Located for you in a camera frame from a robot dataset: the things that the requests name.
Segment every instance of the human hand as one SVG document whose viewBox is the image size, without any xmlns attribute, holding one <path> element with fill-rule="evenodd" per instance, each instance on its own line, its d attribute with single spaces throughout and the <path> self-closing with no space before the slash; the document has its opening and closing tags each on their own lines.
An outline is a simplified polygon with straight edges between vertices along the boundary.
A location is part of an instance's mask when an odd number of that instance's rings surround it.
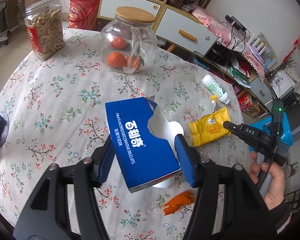
<svg viewBox="0 0 300 240">
<path fill-rule="evenodd" d="M 256 163 L 257 152 L 251 152 L 250 155 L 254 162 L 250 165 L 251 172 L 249 173 L 249 176 L 252 179 L 253 183 L 257 184 L 259 179 L 255 175 L 255 173 L 260 171 L 260 166 L 258 165 L 258 163 Z M 261 169 L 264 172 L 267 172 L 269 165 L 270 163 L 262 163 Z M 277 163 L 273 162 L 270 167 L 269 173 L 272 176 L 272 181 L 270 184 L 269 191 L 267 192 L 264 198 L 264 201 L 268 209 L 271 210 L 279 206 L 284 200 L 284 172 Z"/>
</svg>

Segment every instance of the white plastic bottle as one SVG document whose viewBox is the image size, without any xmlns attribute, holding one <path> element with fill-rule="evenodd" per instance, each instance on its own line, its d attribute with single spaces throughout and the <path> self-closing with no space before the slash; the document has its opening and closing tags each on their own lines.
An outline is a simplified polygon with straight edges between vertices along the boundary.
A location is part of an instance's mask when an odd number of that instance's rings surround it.
<svg viewBox="0 0 300 240">
<path fill-rule="evenodd" d="M 223 90 L 222 87 L 213 79 L 212 76 L 206 75 L 202 79 L 202 84 L 204 84 L 213 94 L 217 95 L 219 101 L 224 104 L 229 104 L 230 99 L 228 93 Z"/>
</svg>

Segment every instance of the bamboo lid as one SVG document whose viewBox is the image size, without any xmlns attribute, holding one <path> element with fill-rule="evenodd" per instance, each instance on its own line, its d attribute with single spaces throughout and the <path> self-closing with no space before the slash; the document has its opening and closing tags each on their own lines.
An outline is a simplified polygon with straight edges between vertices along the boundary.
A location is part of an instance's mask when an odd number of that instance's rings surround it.
<svg viewBox="0 0 300 240">
<path fill-rule="evenodd" d="M 118 6 L 115 15 L 133 23 L 150 24 L 155 21 L 152 13 L 136 7 Z"/>
</svg>

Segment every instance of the white and blue box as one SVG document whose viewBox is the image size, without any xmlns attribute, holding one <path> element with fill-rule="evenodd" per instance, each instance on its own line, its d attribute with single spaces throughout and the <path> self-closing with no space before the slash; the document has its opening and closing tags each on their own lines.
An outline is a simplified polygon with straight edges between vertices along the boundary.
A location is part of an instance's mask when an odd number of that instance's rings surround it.
<svg viewBox="0 0 300 240">
<path fill-rule="evenodd" d="M 174 180 L 180 170 L 174 149 L 175 136 L 183 134 L 179 123 L 168 122 L 157 104 L 147 98 L 106 103 L 106 115 L 130 192 Z"/>
</svg>

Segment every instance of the glass pitcher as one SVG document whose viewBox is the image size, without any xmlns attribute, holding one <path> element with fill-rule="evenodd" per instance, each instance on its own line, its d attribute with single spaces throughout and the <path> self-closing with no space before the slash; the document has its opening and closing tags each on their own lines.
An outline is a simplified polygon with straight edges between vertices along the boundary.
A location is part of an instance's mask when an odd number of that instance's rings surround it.
<svg viewBox="0 0 300 240">
<path fill-rule="evenodd" d="M 119 6 L 114 21 L 100 33 L 99 55 L 112 70 L 132 74 L 153 60 L 157 37 L 151 27 L 155 16 L 135 7 Z"/>
</svg>

